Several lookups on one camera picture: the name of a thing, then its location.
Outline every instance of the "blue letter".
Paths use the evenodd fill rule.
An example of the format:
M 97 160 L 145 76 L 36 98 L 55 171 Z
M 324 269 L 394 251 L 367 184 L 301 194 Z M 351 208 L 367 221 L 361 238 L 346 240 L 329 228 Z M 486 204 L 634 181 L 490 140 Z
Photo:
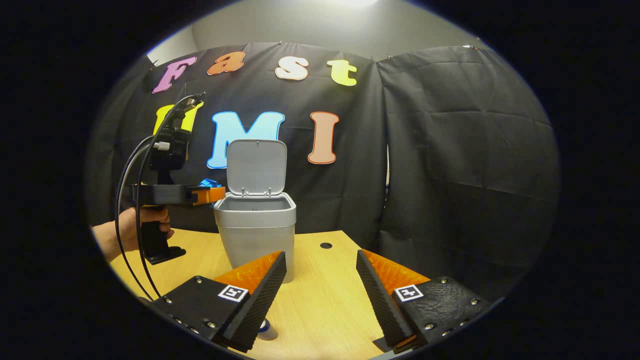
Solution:
M 249 131 L 244 131 L 238 114 L 223 111 L 214 114 L 211 120 L 216 123 L 216 134 L 213 138 L 213 153 L 207 161 L 209 168 L 227 167 L 227 146 L 237 139 L 277 140 L 280 123 L 284 115 L 274 111 L 266 111 L 258 115 Z

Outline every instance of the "white cable connector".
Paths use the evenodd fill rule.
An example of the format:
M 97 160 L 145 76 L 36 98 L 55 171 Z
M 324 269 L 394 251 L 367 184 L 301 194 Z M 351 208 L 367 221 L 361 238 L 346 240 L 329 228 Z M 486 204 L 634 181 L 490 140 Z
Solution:
M 168 142 L 157 142 L 154 144 L 154 149 L 158 149 L 160 151 L 168 151 L 169 143 Z

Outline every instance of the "black backdrop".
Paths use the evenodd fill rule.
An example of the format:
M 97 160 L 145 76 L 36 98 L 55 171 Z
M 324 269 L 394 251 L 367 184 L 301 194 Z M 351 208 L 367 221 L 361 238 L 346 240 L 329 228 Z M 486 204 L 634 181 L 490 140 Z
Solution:
M 208 76 L 215 59 L 232 51 L 245 52 L 244 65 Z M 277 111 L 285 115 L 279 140 L 288 147 L 285 191 L 298 207 L 296 233 L 341 229 L 365 249 L 430 277 L 453 276 L 490 300 L 519 281 L 547 240 L 559 190 L 553 130 L 535 94 L 495 52 L 437 47 L 373 63 L 310 45 L 253 43 L 169 63 L 192 56 L 195 64 L 158 94 L 151 91 L 166 66 L 150 69 L 140 60 L 140 73 L 126 76 L 117 88 L 121 96 L 109 100 L 113 109 L 107 104 L 101 111 L 98 144 L 88 154 L 88 171 L 99 175 L 87 184 L 92 225 L 112 220 L 124 161 L 152 133 L 156 110 L 206 91 L 189 159 L 172 172 L 176 183 L 209 178 L 227 184 L 226 169 L 205 165 L 216 131 L 213 114 L 234 111 L 247 131 L 260 113 Z M 284 56 L 306 58 L 308 78 L 277 78 L 274 69 Z M 326 62 L 336 59 L 358 69 L 349 73 L 355 86 L 331 79 Z M 307 160 L 313 111 L 340 117 L 335 163 Z M 153 176 L 147 172 L 145 181 L 154 183 Z M 218 232 L 209 206 L 171 207 L 170 213 L 173 227 Z
M 233 72 L 208 76 L 207 69 L 216 58 L 232 51 L 245 52 L 244 65 Z M 296 233 L 342 229 L 360 246 L 370 247 L 383 210 L 387 172 L 380 75 L 371 60 L 311 45 L 254 43 L 209 49 L 174 61 L 192 56 L 196 56 L 197 61 L 178 80 L 172 81 L 167 91 L 158 94 L 151 91 L 166 67 L 144 69 L 142 78 L 132 79 L 138 86 L 131 98 L 124 101 L 127 105 L 122 116 L 113 114 L 101 119 L 105 123 L 100 126 L 109 129 L 108 134 L 117 129 L 117 135 L 114 142 L 102 141 L 88 154 L 90 167 L 109 169 L 105 172 L 111 173 L 110 183 L 103 177 L 99 183 L 88 184 L 90 213 L 100 215 L 92 216 L 92 225 L 112 220 L 113 215 L 109 214 L 113 210 L 108 214 L 102 210 L 109 208 L 109 204 L 93 194 L 111 193 L 113 198 L 124 162 L 135 146 L 153 132 L 157 109 L 189 94 L 206 91 L 204 105 L 197 111 L 193 125 L 189 159 L 183 169 L 172 172 L 175 183 L 200 184 L 209 178 L 227 185 L 226 169 L 206 166 L 216 131 L 211 120 L 215 113 L 236 112 L 245 131 L 262 112 L 283 113 L 285 120 L 280 124 L 278 139 L 287 145 L 284 191 L 297 206 Z M 284 56 L 306 58 L 310 64 L 308 77 L 302 81 L 277 78 L 274 70 Z M 331 79 L 332 68 L 326 63 L 338 59 L 345 59 L 357 68 L 349 74 L 358 81 L 355 86 L 339 85 Z M 340 118 L 333 135 L 336 160 L 327 165 L 307 160 L 314 144 L 314 123 L 309 116 L 314 111 L 327 111 Z M 110 152 L 112 158 L 100 156 Z M 144 181 L 155 183 L 154 175 L 147 172 Z M 135 182 L 136 176 L 132 172 L 127 183 Z M 209 206 L 170 207 L 170 213 L 173 227 L 218 232 Z
M 496 300 L 554 221 L 559 162 L 542 105 L 493 51 L 438 47 L 378 68 L 390 156 L 380 254 Z

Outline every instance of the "letter a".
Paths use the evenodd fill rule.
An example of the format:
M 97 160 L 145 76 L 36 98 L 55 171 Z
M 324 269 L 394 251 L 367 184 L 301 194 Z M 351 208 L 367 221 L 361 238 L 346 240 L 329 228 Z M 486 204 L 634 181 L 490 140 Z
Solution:
M 244 59 L 244 52 L 242 51 L 224 54 L 216 59 L 216 63 L 211 65 L 209 70 L 207 70 L 207 74 L 217 75 L 221 72 L 236 71 L 244 65 L 242 59 Z

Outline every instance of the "person's hand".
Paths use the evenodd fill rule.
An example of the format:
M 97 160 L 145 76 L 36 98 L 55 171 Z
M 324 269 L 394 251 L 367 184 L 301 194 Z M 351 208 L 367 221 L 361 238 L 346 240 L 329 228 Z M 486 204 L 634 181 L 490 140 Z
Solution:
M 173 236 L 174 232 L 171 230 L 169 224 L 169 209 L 163 207 L 162 210 L 151 210 L 147 208 L 140 209 L 140 223 L 160 221 L 160 231 L 167 233 L 166 238 L 169 239 Z M 136 234 L 136 208 L 129 208 L 120 214 L 120 239 L 122 240 L 122 247 L 125 251 L 133 251 L 138 249 L 138 235 Z
M 126 252 L 138 249 L 138 234 L 136 232 L 136 208 L 129 208 L 123 211 L 118 221 L 120 222 L 120 239 L 122 247 Z M 167 233 L 166 238 L 173 236 L 174 232 L 169 224 L 169 210 L 165 206 L 162 210 L 140 209 L 140 222 L 160 221 L 160 230 Z M 118 238 L 116 237 L 115 221 L 107 222 L 93 227 L 93 234 L 100 245 L 107 261 L 115 259 L 120 255 Z

